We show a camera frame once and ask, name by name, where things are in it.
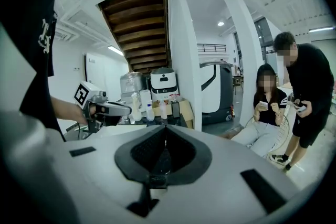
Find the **black shorts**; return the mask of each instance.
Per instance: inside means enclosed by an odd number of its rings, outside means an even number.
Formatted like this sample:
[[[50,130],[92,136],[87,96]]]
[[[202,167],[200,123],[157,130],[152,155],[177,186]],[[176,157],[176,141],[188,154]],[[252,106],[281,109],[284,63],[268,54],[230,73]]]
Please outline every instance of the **black shorts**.
[[[327,123],[328,115],[323,117],[308,116],[300,118],[296,115],[293,126],[293,135],[300,137],[299,144],[303,148],[311,146],[319,133],[323,130]]]

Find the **black t-shirt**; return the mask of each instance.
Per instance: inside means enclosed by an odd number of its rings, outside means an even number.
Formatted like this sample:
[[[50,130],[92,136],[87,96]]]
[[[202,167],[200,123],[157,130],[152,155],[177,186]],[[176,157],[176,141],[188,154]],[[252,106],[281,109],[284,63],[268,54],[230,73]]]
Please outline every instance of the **black t-shirt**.
[[[312,44],[297,44],[299,54],[297,61],[287,67],[295,99],[310,101],[311,115],[302,121],[314,118],[326,121],[332,98],[334,77],[329,62],[323,52]]]
[[[36,71],[20,111],[39,119],[46,128],[61,132],[48,87],[53,76],[52,43],[55,0],[2,0],[1,22],[21,54]]]
[[[287,95],[283,91],[281,91],[280,89],[277,88],[277,90],[278,90],[278,94],[279,94],[279,100],[278,100],[279,108],[280,109],[285,109],[286,105],[287,105]],[[257,94],[255,94],[254,95],[254,101],[253,101],[254,108],[256,108],[259,101],[268,103],[265,95],[262,96],[262,100],[259,100],[258,97],[257,97]],[[277,124],[275,123],[275,112],[272,110],[272,107],[270,106],[270,103],[268,103],[268,110],[267,111],[261,111],[260,112],[259,121],[277,126]]]

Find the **smartphone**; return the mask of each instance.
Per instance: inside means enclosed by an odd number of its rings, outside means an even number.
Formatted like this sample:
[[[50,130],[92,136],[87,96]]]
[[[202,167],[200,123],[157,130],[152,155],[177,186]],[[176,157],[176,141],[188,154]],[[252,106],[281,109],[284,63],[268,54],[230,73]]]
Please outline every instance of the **smartphone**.
[[[300,107],[297,111],[298,112],[302,112],[305,111],[307,109],[307,107],[305,105],[303,105],[302,107]]]
[[[268,108],[268,103],[262,102],[262,101],[260,101],[259,103],[261,104],[261,106],[264,106],[264,107]]]

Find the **person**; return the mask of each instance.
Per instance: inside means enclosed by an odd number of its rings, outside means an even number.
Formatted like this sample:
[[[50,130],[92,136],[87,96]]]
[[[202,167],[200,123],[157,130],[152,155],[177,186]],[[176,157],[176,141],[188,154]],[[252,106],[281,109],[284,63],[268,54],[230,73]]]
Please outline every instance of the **person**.
[[[303,158],[327,122],[334,78],[323,52],[312,44],[296,44],[290,32],[276,36],[274,50],[284,58],[297,109],[293,136],[285,153],[270,157],[272,161],[285,165],[282,170],[287,173]],[[299,112],[302,105],[306,109]]]
[[[232,141],[245,146],[253,143],[250,149],[263,157],[274,146],[279,134],[287,96],[276,87],[276,74],[267,63],[258,69],[256,86],[257,92],[253,101],[255,122],[234,136]]]
[[[56,118],[82,124],[87,121],[79,106],[49,93],[48,77],[54,75],[52,43],[57,21],[54,4],[55,0],[2,0],[0,19],[13,43],[36,71],[20,111],[61,133]]]

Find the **long black hair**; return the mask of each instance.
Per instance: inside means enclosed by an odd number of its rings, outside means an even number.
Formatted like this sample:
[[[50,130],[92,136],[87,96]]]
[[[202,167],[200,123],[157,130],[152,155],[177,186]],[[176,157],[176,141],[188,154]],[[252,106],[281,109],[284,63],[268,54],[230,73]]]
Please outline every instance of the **long black hair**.
[[[265,91],[264,87],[259,86],[259,80],[261,76],[271,76],[274,77],[274,86],[271,91],[271,100],[269,101],[270,104],[272,103],[278,103],[279,101],[279,92],[277,89],[277,75],[274,72],[274,69],[272,68],[271,65],[268,63],[262,65],[259,67],[258,72],[257,72],[257,80],[256,80],[256,86],[257,86],[257,92],[256,92],[256,98],[258,101],[262,101]]]

